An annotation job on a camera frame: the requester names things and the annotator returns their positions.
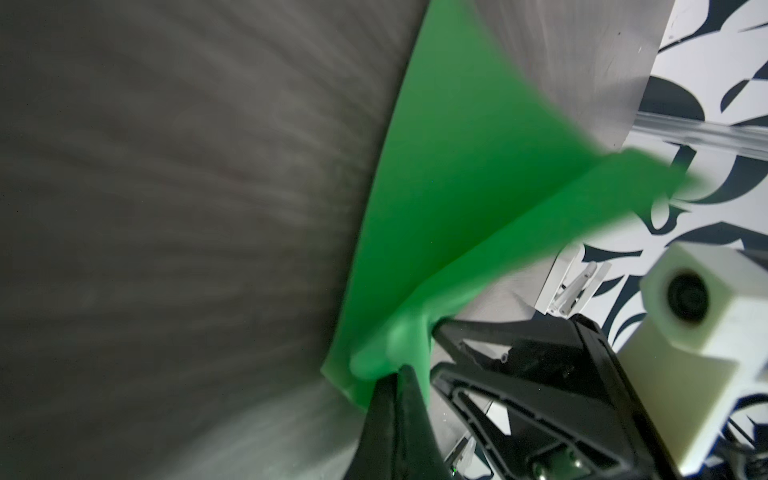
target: camera lens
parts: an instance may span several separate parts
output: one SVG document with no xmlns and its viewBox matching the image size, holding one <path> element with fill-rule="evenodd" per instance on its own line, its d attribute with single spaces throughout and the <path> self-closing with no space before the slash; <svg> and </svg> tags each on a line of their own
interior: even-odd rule
<svg viewBox="0 0 768 480">
<path fill-rule="evenodd" d="M 677 318 L 691 323 L 701 323 L 710 305 L 704 281 L 691 272 L 681 273 L 672 279 L 667 302 Z"/>
</svg>

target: brushed metal surface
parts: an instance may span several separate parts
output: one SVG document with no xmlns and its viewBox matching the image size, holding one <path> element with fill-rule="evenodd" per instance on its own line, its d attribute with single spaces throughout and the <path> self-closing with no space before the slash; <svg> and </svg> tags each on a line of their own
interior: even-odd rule
<svg viewBox="0 0 768 480">
<path fill-rule="evenodd" d="M 671 8 L 634 3 L 478 10 L 612 148 Z M 0 476 L 340 477 L 318 368 L 424 7 L 0 5 Z"/>
</svg>

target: black plastic bracket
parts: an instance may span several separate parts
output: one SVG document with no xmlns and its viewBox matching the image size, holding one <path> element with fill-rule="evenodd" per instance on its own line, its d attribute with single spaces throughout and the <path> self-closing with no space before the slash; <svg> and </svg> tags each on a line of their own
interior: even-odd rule
<svg viewBox="0 0 768 480">
<path fill-rule="evenodd" d="M 455 364 L 432 369 L 432 386 L 503 478 L 679 478 L 621 365 L 591 320 L 444 319 L 433 336 Z M 466 340 L 509 350 L 504 361 L 492 359 Z M 506 407 L 508 434 L 473 396 Z"/>
<path fill-rule="evenodd" d="M 344 480 L 448 480 L 411 366 L 376 382 Z"/>
</svg>

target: green cloth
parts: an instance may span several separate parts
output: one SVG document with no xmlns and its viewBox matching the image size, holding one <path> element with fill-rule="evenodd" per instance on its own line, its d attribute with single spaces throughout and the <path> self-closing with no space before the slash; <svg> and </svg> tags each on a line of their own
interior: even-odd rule
<svg viewBox="0 0 768 480">
<path fill-rule="evenodd" d="M 375 381 L 409 364 L 426 399 L 437 320 L 683 178 L 637 151 L 598 156 L 519 78 L 463 0 L 433 0 L 323 374 L 366 408 Z"/>
</svg>

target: gray surface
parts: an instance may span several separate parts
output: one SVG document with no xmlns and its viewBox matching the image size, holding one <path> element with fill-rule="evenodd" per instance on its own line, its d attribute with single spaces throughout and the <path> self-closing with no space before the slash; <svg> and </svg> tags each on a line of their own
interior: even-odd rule
<svg viewBox="0 0 768 480">
<path fill-rule="evenodd" d="M 637 3 L 481 10 L 613 147 L 671 6 Z M 318 367 L 424 4 L 0 5 L 0 476 L 340 476 Z"/>
</svg>

